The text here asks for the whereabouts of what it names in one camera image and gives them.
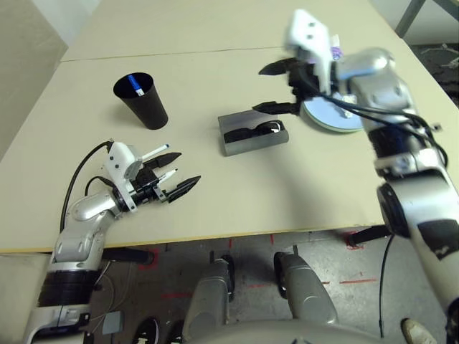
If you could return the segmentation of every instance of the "table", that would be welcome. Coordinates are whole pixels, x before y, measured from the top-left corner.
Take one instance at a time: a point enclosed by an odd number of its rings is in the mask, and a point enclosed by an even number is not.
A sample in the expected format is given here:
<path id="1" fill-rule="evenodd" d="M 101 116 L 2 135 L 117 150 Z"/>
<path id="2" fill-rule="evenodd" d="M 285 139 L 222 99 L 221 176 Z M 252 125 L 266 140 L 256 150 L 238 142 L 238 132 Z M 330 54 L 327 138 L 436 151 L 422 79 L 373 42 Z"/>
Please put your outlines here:
<path id="1" fill-rule="evenodd" d="M 344 51 L 377 44 L 393 52 L 420 114 L 444 127 L 437 140 L 449 153 L 449 172 L 457 183 L 458 109 L 382 23 L 376 21 L 361 39 L 341 36 Z M 288 143 L 222 155 L 219 115 L 262 101 L 291 99 L 284 77 L 257 75 L 282 56 L 281 49 L 266 48 L 63 62 L 0 162 L 0 252 L 52 248 L 70 177 L 81 158 L 107 138 L 140 152 L 163 143 L 182 152 L 172 166 L 179 171 L 167 181 L 169 188 L 202 176 L 178 201 L 145 205 L 117 221 L 108 231 L 108 247 L 380 224 L 375 189 L 382 181 L 373 170 L 374 154 L 363 132 L 326 133 L 284 115 Z M 155 77 L 170 117 L 160 130 L 145 129 L 112 94 L 120 76 L 137 70 Z M 325 146 L 334 149 L 322 149 Z M 99 153 L 86 165 L 72 200 L 100 173 L 105 157 Z"/>
<path id="2" fill-rule="evenodd" d="M 392 29 L 367 0 L 106 0 L 62 61 L 281 47 L 295 9 L 339 34 L 378 45 Z"/>

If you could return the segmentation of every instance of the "red tape marking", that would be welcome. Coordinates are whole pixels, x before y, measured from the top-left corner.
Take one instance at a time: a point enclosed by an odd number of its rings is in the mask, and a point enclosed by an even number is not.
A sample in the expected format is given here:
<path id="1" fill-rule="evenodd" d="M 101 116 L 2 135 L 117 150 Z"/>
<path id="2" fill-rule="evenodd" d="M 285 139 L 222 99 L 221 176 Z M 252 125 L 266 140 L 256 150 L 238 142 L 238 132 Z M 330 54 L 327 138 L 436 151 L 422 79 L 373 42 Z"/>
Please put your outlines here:
<path id="1" fill-rule="evenodd" d="M 149 265 L 142 265 L 140 264 L 138 266 L 139 270 L 150 270 L 150 269 L 156 269 L 158 267 L 158 258 L 159 258 L 159 249 L 149 249 L 149 252 L 153 252 L 155 257 L 153 258 L 153 261 Z"/>
<path id="2" fill-rule="evenodd" d="M 269 287 L 270 285 L 248 285 L 247 288 L 249 289 L 255 289 L 255 288 L 264 288 L 264 287 Z"/>
<path id="3" fill-rule="evenodd" d="M 367 279 L 355 279 L 351 281 L 341 281 L 339 282 L 340 285 L 351 285 L 353 283 L 370 283 L 370 282 L 378 282 L 377 278 L 367 278 Z"/>
<path id="4" fill-rule="evenodd" d="M 192 296 L 192 292 L 170 292 L 169 294 L 161 294 L 161 299 L 185 299 Z"/>
<path id="5" fill-rule="evenodd" d="M 357 231 L 350 231 L 348 233 L 345 233 L 346 248 L 349 251 L 355 251 L 356 249 L 364 249 L 365 247 L 363 245 L 357 245 L 357 246 L 351 245 L 351 242 L 349 241 L 349 237 L 354 233 L 357 233 Z"/>

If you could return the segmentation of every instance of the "gray tray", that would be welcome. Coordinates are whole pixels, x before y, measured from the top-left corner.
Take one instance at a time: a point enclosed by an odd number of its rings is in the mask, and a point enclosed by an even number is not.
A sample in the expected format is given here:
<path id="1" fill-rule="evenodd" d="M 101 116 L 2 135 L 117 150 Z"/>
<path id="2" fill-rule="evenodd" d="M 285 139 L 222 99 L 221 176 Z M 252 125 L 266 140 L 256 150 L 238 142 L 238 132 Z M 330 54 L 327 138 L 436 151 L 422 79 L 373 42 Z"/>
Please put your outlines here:
<path id="1" fill-rule="evenodd" d="M 218 117 L 220 133 L 222 134 L 222 146 L 226 156 L 234 156 L 244 152 L 254 151 L 256 149 L 270 147 L 288 142 L 288 131 L 281 130 L 278 133 L 257 136 L 236 142 L 226 143 L 223 135 L 231 130 L 239 128 L 255 128 L 257 125 L 269 120 L 277 120 L 275 115 L 259 113 L 255 110 L 243 111 L 241 113 L 232 113 Z"/>

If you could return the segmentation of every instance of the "blue marker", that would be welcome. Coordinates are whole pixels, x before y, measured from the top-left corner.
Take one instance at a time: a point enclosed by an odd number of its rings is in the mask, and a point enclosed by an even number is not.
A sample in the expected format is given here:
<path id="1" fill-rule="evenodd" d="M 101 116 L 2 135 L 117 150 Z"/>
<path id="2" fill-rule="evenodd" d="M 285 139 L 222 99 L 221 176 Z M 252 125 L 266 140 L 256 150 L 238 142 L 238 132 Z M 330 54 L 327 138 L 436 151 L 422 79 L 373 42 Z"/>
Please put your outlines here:
<path id="1" fill-rule="evenodd" d="M 141 89 L 141 86 L 137 83 L 137 80 L 135 77 L 131 74 L 128 75 L 129 82 L 131 83 L 133 89 L 136 91 L 136 93 L 141 96 L 144 95 L 143 90 Z"/>

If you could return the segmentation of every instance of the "marker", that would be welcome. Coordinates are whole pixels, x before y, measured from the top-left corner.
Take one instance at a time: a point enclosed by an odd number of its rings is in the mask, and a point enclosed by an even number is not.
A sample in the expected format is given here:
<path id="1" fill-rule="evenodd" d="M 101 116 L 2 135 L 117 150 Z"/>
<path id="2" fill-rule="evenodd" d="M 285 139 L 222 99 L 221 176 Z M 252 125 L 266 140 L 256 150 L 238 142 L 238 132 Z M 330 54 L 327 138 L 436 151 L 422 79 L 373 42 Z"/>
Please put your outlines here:
<path id="1" fill-rule="evenodd" d="M 150 153 L 147 153 L 145 154 L 144 156 L 142 156 L 142 161 L 147 161 L 147 160 L 150 160 L 150 158 L 164 150 L 166 150 L 167 148 L 169 148 L 169 144 L 166 143 L 165 145 L 162 145 L 161 147 L 155 149 L 155 150 L 152 150 Z"/>
<path id="2" fill-rule="evenodd" d="M 166 181 L 167 179 L 171 178 L 173 176 L 174 173 L 177 172 L 177 168 L 175 170 L 172 170 L 172 171 L 169 171 L 169 172 L 165 172 L 165 174 L 163 174 L 162 176 L 160 176 L 158 178 L 158 183 L 162 183 L 163 181 Z"/>
<path id="3" fill-rule="evenodd" d="M 140 97 L 141 95 L 144 95 L 143 90 L 141 86 L 137 83 L 137 80 L 132 74 L 128 75 L 129 82 L 131 83 L 133 89 L 136 91 L 137 95 Z"/>

